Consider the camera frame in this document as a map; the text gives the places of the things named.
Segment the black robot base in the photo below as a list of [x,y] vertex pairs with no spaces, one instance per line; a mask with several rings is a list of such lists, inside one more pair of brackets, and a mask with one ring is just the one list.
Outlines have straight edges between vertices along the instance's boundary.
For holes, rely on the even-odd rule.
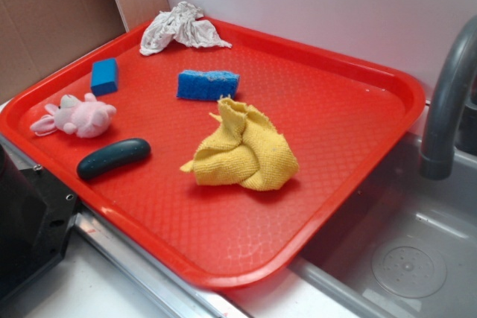
[[1,303],[66,254],[78,195],[46,168],[19,169],[1,149]]

